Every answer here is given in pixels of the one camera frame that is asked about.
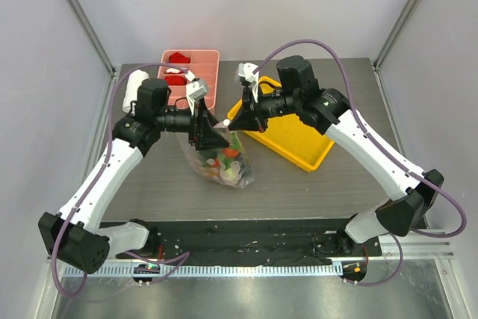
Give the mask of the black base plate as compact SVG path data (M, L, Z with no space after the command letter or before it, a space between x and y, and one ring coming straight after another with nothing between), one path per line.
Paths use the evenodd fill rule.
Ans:
M382 254L378 238L353 244L345 238L348 219L162 221L157 230L165 258L189 252L195 266L279 266L324 263L328 258Z

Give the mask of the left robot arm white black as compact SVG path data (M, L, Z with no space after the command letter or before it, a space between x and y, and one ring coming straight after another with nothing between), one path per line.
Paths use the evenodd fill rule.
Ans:
M145 158L164 132L185 133L197 150L224 148L227 139L215 129L207 109L208 85L201 78L187 83L188 107L169 104L171 89L163 79L150 78L129 86L127 114L108 138L105 152L74 196L55 213L38 222L48 254L87 274L95 273L108 258L134 250L151 258L159 240L139 220L102 229L104 213L128 174Z

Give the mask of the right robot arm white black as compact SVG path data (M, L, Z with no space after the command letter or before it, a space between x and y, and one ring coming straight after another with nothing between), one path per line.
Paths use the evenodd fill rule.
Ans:
M379 235L407 236L435 203L444 177L437 170L426 172L409 162L352 111L339 90L320 87L311 63L303 57L284 58L276 70L279 87L263 93L258 66L239 64L236 80L243 85L242 103L229 129L264 132L268 120L295 114L303 124L347 150L378 181L388 199L350 218L337 237L343 254L355 255L366 241Z

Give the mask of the white red fake food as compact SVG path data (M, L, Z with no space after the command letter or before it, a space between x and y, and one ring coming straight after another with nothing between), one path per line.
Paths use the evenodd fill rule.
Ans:
M184 70L184 69L168 68L165 70L166 74L185 74L187 72L188 72L187 69Z

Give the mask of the red fake food lower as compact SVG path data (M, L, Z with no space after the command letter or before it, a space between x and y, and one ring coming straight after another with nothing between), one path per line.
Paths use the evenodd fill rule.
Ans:
M182 87L187 84L187 79L182 75L166 75L164 80L170 87Z

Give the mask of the pink divided organizer tray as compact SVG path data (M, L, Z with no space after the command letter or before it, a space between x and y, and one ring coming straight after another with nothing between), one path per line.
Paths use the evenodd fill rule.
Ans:
M205 96L205 104L208 110L214 114L217 98L220 53L214 49L170 49L162 54L161 62L169 63L168 57L173 52L181 52L190 57L189 64L175 65L189 69L196 77L202 78L206 82L209 86L209 93ZM182 75L185 77L184 74L166 74L165 70L168 68L170 67L160 66L157 77L162 79L164 79L166 75ZM178 108L187 108L188 103L185 99L186 85L182 87L170 87L170 89L169 104L176 105Z

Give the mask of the clear zip top bag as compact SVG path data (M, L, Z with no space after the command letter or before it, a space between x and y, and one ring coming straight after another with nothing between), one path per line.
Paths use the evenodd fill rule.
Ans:
M229 147L241 151L236 158L226 158L223 154L225 148L197 151L188 143L186 134L177 134L176 139L189 165L202 178L232 188L245 188L254 180L252 166L238 133L228 129L230 122L223 120L214 128L227 139Z

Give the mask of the rolled white towel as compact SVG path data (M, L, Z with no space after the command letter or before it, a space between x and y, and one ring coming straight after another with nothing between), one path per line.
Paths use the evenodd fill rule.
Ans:
M133 71L127 80L125 95L122 102L122 111L128 113L131 110L132 103L137 100L138 88L149 78L149 74L143 70Z

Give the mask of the fake carrot orange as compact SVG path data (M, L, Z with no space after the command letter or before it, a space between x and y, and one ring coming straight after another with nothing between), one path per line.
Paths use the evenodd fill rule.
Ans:
M228 147L223 150L223 154L226 158L236 158L241 154L241 151Z

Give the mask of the red fake food top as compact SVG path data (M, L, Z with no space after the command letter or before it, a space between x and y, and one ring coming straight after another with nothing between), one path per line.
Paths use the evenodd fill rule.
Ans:
M181 52L173 52L168 57L168 62L171 64L189 64L190 57Z

